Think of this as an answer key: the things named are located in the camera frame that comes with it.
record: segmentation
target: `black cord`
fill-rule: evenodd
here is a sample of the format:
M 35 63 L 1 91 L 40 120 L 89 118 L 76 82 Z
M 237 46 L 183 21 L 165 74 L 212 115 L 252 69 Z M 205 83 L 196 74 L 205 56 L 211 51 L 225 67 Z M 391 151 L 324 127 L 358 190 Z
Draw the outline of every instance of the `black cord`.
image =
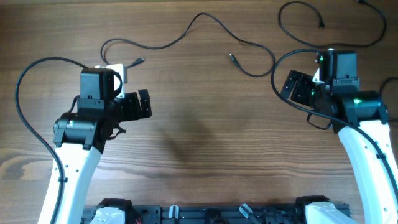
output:
M 144 60 L 145 60 L 145 59 L 144 59 L 143 57 L 137 58 L 137 60 L 135 60 L 135 61 L 130 65 L 130 67 L 139 65 L 139 64 L 141 64 L 142 62 L 144 62 Z
M 61 60 L 64 62 L 70 62 L 70 63 L 74 63 L 75 65 L 81 66 L 83 68 L 87 68 L 86 66 L 74 61 L 74 60 L 70 60 L 67 58 L 61 58 L 61 57 L 47 57 L 47 58 L 42 58 L 40 60 L 37 60 L 33 63 L 31 63 L 27 68 L 25 68 L 25 70 L 21 73 L 21 75 L 19 76 L 19 79 L 17 81 L 17 85 L 15 88 L 15 105 L 17 108 L 17 112 L 19 117 L 21 118 L 22 122 L 26 125 L 27 129 L 29 129 L 29 131 L 31 131 L 31 133 L 37 137 L 37 139 L 43 143 L 43 145 L 49 150 L 49 152 L 51 153 L 52 157 L 54 158 L 55 162 L 57 163 L 58 166 L 58 170 L 60 173 L 60 178 L 59 178 L 59 182 L 60 182 L 60 186 L 58 189 L 58 195 L 57 195 L 57 201 L 55 202 L 55 208 L 51 217 L 51 222 L 50 223 L 55 223 L 57 221 L 57 215 L 60 209 L 60 205 L 61 205 L 61 201 L 62 201 L 62 195 L 63 195 L 63 188 L 64 188 L 64 181 L 65 181 L 65 171 L 63 169 L 62 166 L 62 162 L 60 160 L 60 158 L 58 157 L 57 153 L 51 148 L 51 146 L 47 143 L 47 141 L 45 141 L 43 139 L 43 137 L 41 135 L 39 135 L 35 129 L 27 122 L 27 120 L 25 119 L 25 116 L 23 115 L 22 111 L 21 111 L 21 107 L 19 105 L 19 86 L 21 85 L 21 81 L 22 78 L 25 76 L 25 74 L 27 73 L 27 71 L 29 71 L 29 69 L 31 69 L 33 66 L 37 65 L 38 63 L 41 62 L 46 62 L 49 60 Z
M 72 101 L 72 105 L 71 105 L 70 109 L 68 110 L 68 113 L 71 113 L 73 111 L 73 109 L 75 108 L 76 101 L 79 98 L 80 98 L 80 95 L 77 95 L 77 96 L 74 97 L 74 99 Z
M 383 81 L 383 83 L 381 84 L 380 89 L 379 89 L 379 95 L 380 95 L 381 100 L 383 100 L 382 95 L 383 95 L 383 90 L 386 87 L 386 85 L 391 81 L 397 81 L 397 80 L 398 80 L 398 77 L 389 77 Z M 392 118 L 392 119 L 389 119 L 388 122 L 398 122 L 398 119 Z
M 280 64 L 285 58 L 287 58 L 287 57 L 289 57 L 289 56 L 291 56 L 291 55 L 294 55 L 294 54 L 302 53 L 302 52 L 316 52 L 316 53 L 319 53 L 318 50 L 314 50 L 314 49 L 301 49 L 301 50 L 294 50 L 294 51 L 292 51 L 292 52 L 289 52 L 289 53 L 285 54 L 283 57 L 281 57 L 281 58 L 277 61 L 277 63 L 275 64 L 275 67 L 274 67 L 274 69 L 273 69 L 273 71 L 272 71 L 272 73 L 271 73 L 271 85 L 272 85 L 273 91 L 275 92 L 275 94 L 276 94 L 282 101 L 284 101 L 285 103 L 287 103 L 287 104 L 290 105 L 290 106 L 293 106 L 293 107 L 296 108 L 296 109 L 302 110 L 302 111 L 307 112 L 307 113 L 310 113 L 310 114 L 314 114 L 314 115 L 320 116 L 320 117 L 322 117 L 322 118 L 327 118 L 327 119 L 330 119 L 330 120 L 339 122 L 340 124 L 343 124 L 343 125 L 345 125 L 345 126 L 347 126 L 347 127 L 350 127 L 350 128 L 352 128 L 352 129 L 354 129 L 355 131 L 359 132 L 360 134 L 362 134 L 362 135 L 364 136 L 364 138 L 366 138 L 366 139 L 372 144 L 372 146 L 375 148 L 377 154 L 379 155 L 379 158 L 381 159 L 381 161 L 382 161 L 384 167 L 386 168 L 387 174 L 388 174 L 388 176 L 389 176 L 389 178 L 390 178 L 390 181 L 391 181 L 392 188 L 393 188 L 393 190 L 394 190 L 394 194 L 395 194 L 395 197 L 396 197 L 396 201 L 398 202 L 398 186 L 397 186 L 397 182 L 395 181 L 394 174 L 392 174 L 391 167 L 390 167 L 390 165 L 388 164 L 386 157 L 383 156 L 384 154 L 383 154 L 383 152 L 381 151 L 380 147 L 373 141 L 373 139 L 372 139 L 368 134 L 366 134 L 363 130 L 361 130 L 361 129 L 359 129 L 359 128 L 353 126 L 352 124 L 349 124 L 349 123 L 347 123 L 347 122 L 345 122 L 345 121 L 343 121 L 343 120 L 341 120 L 341 119 L 338 119 L 338 118 L 335 118 L 335 117 L 332 117 L 332 116 L 329 116 L 329 115 L 326 115 L 326 114 L 323 114 L 323 113 L 319 113 L 319 112 L 317 112 L 317 111 L 312 111 L 312 110 L 306 109 L 306 108 L 304 108 L 304 107 L 302 107 L 302 106 L 296 105 L 295 103 L 289 101 L 288 99 L 285 99 L 285 98 L 278 92 L 278 90 L 276 89 L 274 78 L 275 78 L 275 71 L 276 71 L 277 67 L 279 66 L 279 64 Z
M 145 49 L 151 49 L 151 50 L 158 50 L 158 49 L 164 49 L 164 48 L 166 48 L 166 47 L 170 47 L 171 45 L 173 45 L 173 44 L 177 43 L 178 41 L 180 41 L 180 40 L 187 34 L 189 28 L 191 27 L 191 25 L 193 24 L 193 22 L 195 21 L 195 19 L 196 19 L 197 17 L 201 16 L 201 15 L 205 15 L 205 16 L 208 16 L 208 17 L 214 19 L 216 22 L 218 22 L 218 23 L 224 28 L 224 30 L 225 30 L 227 33 L 229 33 L 229 34 L 230 34 L 233 38 L 235 38 L 236 40 L 238 40 L 238 41 L 240 41 L 240 42 L 243 42 L 243 43 L 246 43 L 246 44 L 250 44 L 250 45 L 256 46 L 256 47 L 261 47 L 261 48 L 263 48 L 264 50 L 266 50 L 266 51 L 269 53 L 269 55 L 270 55 L 271 58 L 272 58 L 272 62 L 273 62 L 273 63 L 272 63 L 272 67 L 270 68 L 270 70 L 269 70 L 268 72 L 266 72 L 266 73 L 264 73 L 264 74 L 262 74 L 262 75 L 253 75 L 253 74 L 248 73 L 247 71 L 245 71 L 245 70 L 240 66 L 239 63 L 237 63 L 238 61 L 234 58 L 233 63 L 234 63 L 243 73 L 245 73 L 246 75 L 249 75 L 249 76 L 251 76 L 251 77 L 263 77 L 263 76 L 268 75 L 268 74 L 272 71 L 272 68 L 273 68 L 274 65 L 275 65 L 275 56 L 274 56 L 274 54 L 271 52 L 271 50 L 269 50 L 267 47 L 265 47 L 265 46 L 263 46 L 263 45 L 261 45 L 261 44 L 257 44 L 257 43 L 254 43 L 254 42 L 249 42 L 249 41 L 240 39 L 239 37 L 236 37 L 231 31 L 229 31 L 229 29 L 228 29 L 226 26 L 224 26 L 224 24 L 223 24 L 221 21 L 219 21 L 216 17 L 210 15 L 209 13 L 205 13 L 205 12 L 201 12 L 201 13 L 197 14 L 197 15 L 192 19 L 191 23 L 189 23 L 189 25 L 188 25 L 187 29 L 185 30 L 185 32 L 184 32 L 179 38 L 177 38 L 175 41 L 173 41 L 173 42 L 171 42 L 171 43 L 169 43 L 169 44 L 166 44 L 166 45 L 164 45 L 164 46 L 160 46 L 160 47 L 150 47 L 150 46 L 138 44 L 137 42 L 134 42 L 134 41 L 131 41 L 131 40 L 127 40 L 127 39 L 123 39 L 123 38 L 113 38 L 113 39 L 109 39 L 109 40 L 107 40 L 107 41 L 101 46 L 101 50 L 100 50 L 101 59 L 102 59 L 102 61 L 103 61 L 105 64 L 109 65 L 109 62 L 105 59 L 105 56 L 103 55 L 103 49 L 104 49 L 104 47 L 105 47 L 105 45 L 106 45 L 107 43 L 112 42 L 112 41 L 122 41 L 122 42 L 126 42 L 126 43 L 129 43 L 129 44 L 138 46 L 138 47 L 142 47 L 142 48 L 145 48 Z M 135 63 L 135 62 L 133 62 L 132 64 L 130 64 L 129 66 L 127 66 L 127 68 L 133 67 L 133 66 L 135 65 L 134 63 Z
M 323 127 L 319 127 L 319 126 L 317 126 L 317 125 L 311 123 L 311 121 L 310 121 L 311 116 L 312 116 L 311 113 L 309 113 L 308 116 L 307 116 L 307 123 L 308 123 L 309 125 L 313 126 L 314 128 L 317 128 L 317 129 L 319 129 L 319 130 L 322 130 L 322 131 L 326 131 L 326 130 L 329 130 L 329 129 L 331 128 L 331 125 L 332 125 L 332 124 L 331 124 L 331 121 L 328 123 L 328 126 L 326 126 L 325 128 L 323 128 Z
M 387 21 L 386 21 L 386 17 L 384 16 L 384 14 L 383 14 L 378 8 L 372 6 L 371 4 L 367 3 L 367 2 L 364 1 L 364 0 L 359 0 L 358 3 L 359 3 L 359 4 L 364 4 L 365 6 L 368 6 L 368 7 L 370 7 L 371 9 L 375 10 L 375 11 L 380 15 L 380 18 L 381 18 L 382 21 L 383 21 L 383 29 L 382 29 L 382 31 L 381 31 L 381 33 L 380 33 L 380 36 L 379 36 L 376 40 L 374 40 L 374 41 L 372 41 L 372 42 L 370 42 L 370 43 L 368 43 L 368 44 L 333 43 L 333 44 L 317 45 L 317 44 L 311 44 L 311 43 L 308 43 L 308 42 L 306 42 L 306 41 L 303 41 L 303 40 L 298 39 L 298 38 L 295 37 L 293 34 L 291 34 L 290 32 L 288 32 L 288 31 L 285 29 L 285 27 L 282 25 L 282 11 L 283 11 L 283 9 L 284 9 L 286 6 L 289 6 L 289 5 L 291 5 L 291 4 L 303 4 L 304 6 L 308 6 L 309 8 L 311 8 L 312 10 L 314 10 L 315 13 L 317 14 L 317 16 L 318 16 L 318 18 L 319 18 L 319 28 L 321 28 L 321 29 L 325 28 L 325 23 L 323 22 L 322 16 L 321 16 L 321 14 L 319 13 L 318 9 L 316 9 L 313 5 L 311 5 L 311 4 L 309 4 L 309 3 L 306 3 L 306 2 L 302 2 L 302 1 L 292 1 L 292 2 L 288 2 L 288 3 L 284 4 L 284 5 L 279 9 L 279 15 L 278 15 L 279 27 L 280 27 L 289 37 L 291 37 L 291 38 L 297 40 L 298 42 L 300 42 L 300 43 L 302 43 L 302 44 L 305 44 L 305 45 L 307 45 L 307 46 L 314 47 L 314 48 L 325 49 L 325 48 L 330 48 L 330 47 L 334 47 L 334 46 L 337 46 L 337 45 L 342 46 L 342 47 L 370 47 L 370 46 L 373 46 L 373 45 L 377 44 L 378 42 L 380 42 L 380 41 L 384 38 L 384 34 L 386 33 L 386 30 L 387 30 Z

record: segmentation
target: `cable connector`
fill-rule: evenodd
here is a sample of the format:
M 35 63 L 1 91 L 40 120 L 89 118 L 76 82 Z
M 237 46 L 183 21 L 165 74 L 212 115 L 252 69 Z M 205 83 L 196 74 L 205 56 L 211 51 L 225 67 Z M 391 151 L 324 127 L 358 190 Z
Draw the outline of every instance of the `cable connector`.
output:
M 139 64 L 141 64 L 142 62 L 144 62 L 144 60 L 145 60 L 145 58 L 143 58 L 143 57 L 138 58 L 138 59 L 135 60 L 129 67 L 133 67 L 133 66 L 139 65 Z
M 240 67 L 239 62 L 238 62 L 238 60 L 236 60 L 236 58 L 235 58 L 234 55 L 229 54 L 229 57 L 230 57 L 231 61 L 232 61 L 236 66 Z
M 385 153 L 383 153 L 383 154 L 376 154 L 376 158 L 378 158 L 378 159 L 386 159 L 387 157 L 386 157 L 386 154 Z
M 322 19 L 319 21 L 318 27 L 319 27 L 319 29 L 324 29 L 325 28 L 325 23 L 323 22 Z
M 68 177 L 66 177 L 64 180 L 61 180 L 61 178 L 60 177 L 58 177 L 58 182 L 64 182 L 64 183 L 67 183 L 68 182 Z

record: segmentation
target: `wood grain surface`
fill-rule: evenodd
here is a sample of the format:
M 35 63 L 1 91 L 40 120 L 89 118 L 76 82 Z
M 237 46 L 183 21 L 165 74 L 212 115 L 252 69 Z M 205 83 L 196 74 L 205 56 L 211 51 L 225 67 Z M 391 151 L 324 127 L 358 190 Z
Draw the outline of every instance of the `wood grain surface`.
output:
M 199 12 L 216 16 L 238 37 L 268 46 L 277 58 L 306 48 L 285 35 L 277 13 L 287 1 L 125 2 L 39 4 L 0 7 L 0 223 L 36 223 L 50 180 L 52 158 L 20 121 L 14 89 L 21 71 L 42 57 L 103 65 L 101 44 L 123 37 L 146 45 L 176 39 Z M 309 1 L 322 13 L 290 6 L 283 21 L 291 33 L 314 43 L 366 43 L 381 21 L 355 1 Z M 397 1 L 372 1 L 389 24 L 385 39 L 356 49 L 363 90 L 377 90 L 398 70 Z M 230 61 L 233 53 L 251 73 L 263 73 L 271 58 L 240 44 L 209 17 L 200 17 L 187 36 L 163 50 L 117 43 L 111 63 L 146 61 L 128 70 L 126 91 L 147 88 L 150 119 L 123 123 L 127 130 L 106 143 L 87 196 L 131 199 L 136 205 L 239 205 L 294 202 L 326 195 L 351 205 L 363 222 L 353 170 L 338 136 L 305 122 L 306 114 L 281 102 L 270 77 L 252 78 Z M 280 88 L 290 69 L 313 74 L 314 54 L 288 58 L 277 71 Z M 21 85 L 22 110 L 31 125 L 52 141 L 53 124 L 79 92 L 81 68 L 65 62 L 34 67 Z M 397 85 L 386 88 L 391 116 L 398 117 Z M 398 148 L 398 125 L 390 124 Z

